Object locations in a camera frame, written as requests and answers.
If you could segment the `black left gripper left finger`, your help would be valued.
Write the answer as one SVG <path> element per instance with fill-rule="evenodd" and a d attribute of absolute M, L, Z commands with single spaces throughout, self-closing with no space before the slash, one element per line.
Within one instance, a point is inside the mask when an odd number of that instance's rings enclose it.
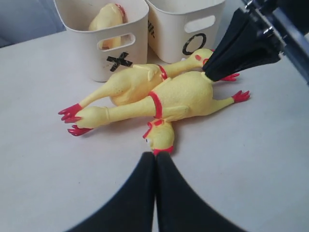
<path fill-rule="evenodd" d="M 144 152 L 121 188 L 98 211 L 69 232 L 150 232 L 156 187 L 156 162 Z"/>

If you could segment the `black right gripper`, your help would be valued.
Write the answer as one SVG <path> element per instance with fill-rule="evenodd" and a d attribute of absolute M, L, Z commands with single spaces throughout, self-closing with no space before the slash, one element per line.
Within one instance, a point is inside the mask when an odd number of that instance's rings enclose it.
<path fill-rule="evenodd" d="M 309 81 L 309 2 L 307 0 L 244 0 L 245 9 L 263 20 L 264 34 L 255 26 L 248 26 L 249 15 L 241 8 L 233 13 L 225 35 L 203 66 L 205 75 L 212 81 L 240 71 L 276 63 L 279 51 L 273 46 L 273 34 L 286 56 L 306 82 Z"/>

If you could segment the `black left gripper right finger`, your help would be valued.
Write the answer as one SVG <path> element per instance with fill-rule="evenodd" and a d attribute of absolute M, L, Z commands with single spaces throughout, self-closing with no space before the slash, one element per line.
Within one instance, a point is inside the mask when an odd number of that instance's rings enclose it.
<path fill-rule="evenodd" d="M 243 232 L 223 217 L 190 187 L 171 156 L 156 156 L 156 207 L 160 232 Z"/>

